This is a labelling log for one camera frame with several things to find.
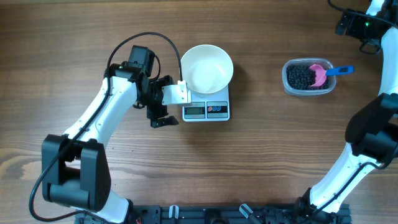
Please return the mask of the pink scoop blue handle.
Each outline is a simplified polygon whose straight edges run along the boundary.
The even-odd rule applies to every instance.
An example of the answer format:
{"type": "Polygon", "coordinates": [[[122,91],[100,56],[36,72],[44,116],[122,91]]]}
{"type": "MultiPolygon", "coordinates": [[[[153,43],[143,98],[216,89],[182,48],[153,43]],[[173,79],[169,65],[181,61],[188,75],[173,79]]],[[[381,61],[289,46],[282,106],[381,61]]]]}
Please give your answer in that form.
{"type": "Polygon", "coordinates": [[[329,76],[347,75],[353,73],[355,68],[353,65],[347,65],[342,67],[335,67],[325,70],[321,65],[313,64],[309,69],[315,72],[315,83],[311,87],[320,87],[329,76]]]}

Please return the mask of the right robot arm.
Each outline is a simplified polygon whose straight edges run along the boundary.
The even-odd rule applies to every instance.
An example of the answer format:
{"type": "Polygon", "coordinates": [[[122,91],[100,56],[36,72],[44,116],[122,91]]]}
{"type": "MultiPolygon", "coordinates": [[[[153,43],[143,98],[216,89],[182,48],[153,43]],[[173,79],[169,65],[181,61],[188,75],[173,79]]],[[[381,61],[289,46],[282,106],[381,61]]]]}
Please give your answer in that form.
{"type": "Polygon", "coordinates": [[[385,169],[397,158],[397,0],[371,1],[366,12],[343,9],[338,35],[359,39],[383,53],[378,96],[359,110],[345,131],[345,148],[326,176],[296,200],[294,223],[341,223],[344,199],[372,170],[385,169]]]}

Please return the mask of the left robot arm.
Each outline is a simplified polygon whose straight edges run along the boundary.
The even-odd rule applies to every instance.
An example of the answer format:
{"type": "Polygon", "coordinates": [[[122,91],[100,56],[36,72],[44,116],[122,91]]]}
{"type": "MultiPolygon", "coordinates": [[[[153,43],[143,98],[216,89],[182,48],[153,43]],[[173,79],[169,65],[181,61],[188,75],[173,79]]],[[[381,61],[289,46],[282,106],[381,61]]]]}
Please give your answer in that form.
{"type": "Polygon", "coordinates": [[[80,119],[61,136],[49,134],[42,143],[44,200],[74,208],[82,223],[139,223],[130,200],[111,190],[106,146],[130,108],[146,108],[150,126],[176,125],[167,112],[164,89],[172,77],[152,77],[158,60],[147,47],[133,46],[122,64],[109,63],[102,87],[80,119]]]}

